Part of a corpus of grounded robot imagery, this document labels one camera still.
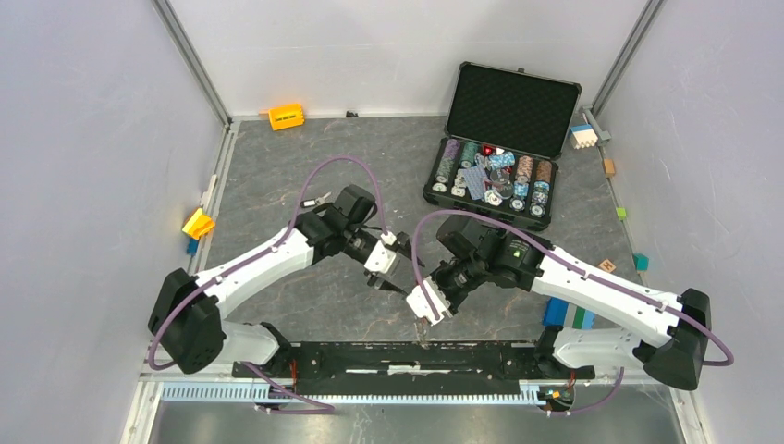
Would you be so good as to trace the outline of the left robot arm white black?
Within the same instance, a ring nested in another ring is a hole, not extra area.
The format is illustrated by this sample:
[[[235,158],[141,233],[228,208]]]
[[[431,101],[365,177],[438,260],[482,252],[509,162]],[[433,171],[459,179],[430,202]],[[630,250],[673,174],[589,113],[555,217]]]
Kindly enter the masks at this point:
[[[156,345],[185,375],[215,361],[251,362],[267,376],[283,375],[290,352],[272,329],[227,317],[278,280],[340,254],[361,265],[369,286],[406,294],[412,279],[402,267],[414,262],[410,236],[369,226],[379,212],[367,190],[349,185],[333,202],[310,201],[293,227],[222,265],[195,275],[170,272],[148,321]]]

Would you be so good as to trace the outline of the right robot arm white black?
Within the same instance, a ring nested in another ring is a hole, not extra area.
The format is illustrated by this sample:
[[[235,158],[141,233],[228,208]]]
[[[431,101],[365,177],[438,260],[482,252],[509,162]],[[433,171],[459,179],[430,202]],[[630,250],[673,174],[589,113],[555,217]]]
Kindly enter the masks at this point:
[[[640,368],[675,389],[697,389],[711,328],[709,296],[653,290],[589,265],[562,248],[487,216],[443,210],[438,240],[452,253],[430,276],[413,268],[416,286],[406,298],[415,315],[434,326],[457,312],[485,283],[554,297],[614,323],[605,329],[549,327],[533,356],[546,377],[567,369]]]

